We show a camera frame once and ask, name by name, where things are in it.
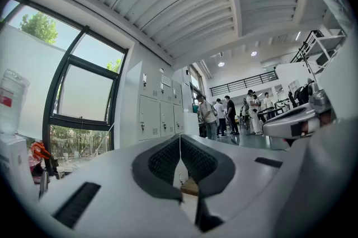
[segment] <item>railing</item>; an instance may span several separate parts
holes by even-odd
[[[301,52],[303,54],[306,54],[307,52],[309,52],[309,46],[311,46],[314,42],[315,42],[315,38],[313,36],[313,34],[317,37],[317,38],[320,38],[320,37],[324,37],[323,34],[321,33],[321,31],[319,30],[313,30],[311,31],[306,40],[303,42],[303,45],[302,47],[299,49],[299,51],[297,52],[296,56],[291,60],[290,63],[296,63],[296,62],[300,62],[303,60],[303,57],[301,55]]]
[[[256,76],[245,78],[243,80],[235,81],[232,83],[226,83],[221,86],[210,88],[211,95],[217,96],[221,94],[225,94],[227,92],[233,92],[237,90],[241,90],[243,88],[249,88],[253,86],[260,85],[262,83],[271,82],[274,80],[278,80],[278,76],[275,71],[258,74]]]

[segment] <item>ceiling light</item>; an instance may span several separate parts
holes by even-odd
[[[298,35],[296,37],[296,41],[298,40],[298,37],[301,35],[301,31],[298,32]]]

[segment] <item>white t-shirt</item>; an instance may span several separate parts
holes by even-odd
[[[254,101],[255,104],[259,104],[260,103],[260,100],[259,99],[255,99]],[[257,109],[257,112],[261,111],[261,106],[256,106],[256,109]]]
[[[256,106],[252,106],[251,103],[250,103],[250,102],[254,102],[252,96],[247,96],[246,101],[247,101],[247,104],[248,104],[248,106],[250,107],[251,110],[256,109]]]
[[[264,98],[263,103],[266,105],[267,109],[272,107],[272,102],[268,97]]]
[[[199,110],[200,110],[200,114],[202,115],[202,117],[204,117],[204,115],[206,115],[206,113],[208,111],[212,111],[211,109],[211,104],[208,101],[204,101],[199,105]],[[205,118],[205,122],[210,124],[216,121],[215,115],[213,114],[213,112],[211,112],[206,118]]]
[[[223,107],[223,105],[217,102],[217,103],[214,105],[214,108],[215,108],[215,110],[218,112],[218,118],[219,118],[219,119],[224,119],[224,118],[225,118],[225,114],[224,114],[224,107]]]

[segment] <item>black railing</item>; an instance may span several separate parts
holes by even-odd
[[[256,76],[245,78],[243,80],[235,81],[232,83],[226,83],[221,86],[210,88],[211,95],[217,96],[221,94],[225,94],[227,92],[233,92],[237,90],[241,90],[243,88],[250,88],[252,86],[257,86],[262,83],[271,82],[274,80],[278,80],[278,76],[275,71],[258,74]]]

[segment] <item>red label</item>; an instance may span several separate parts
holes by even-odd
[[[6,105],[11,108],[13,93],[3,88],[0,88],[0,104]]]

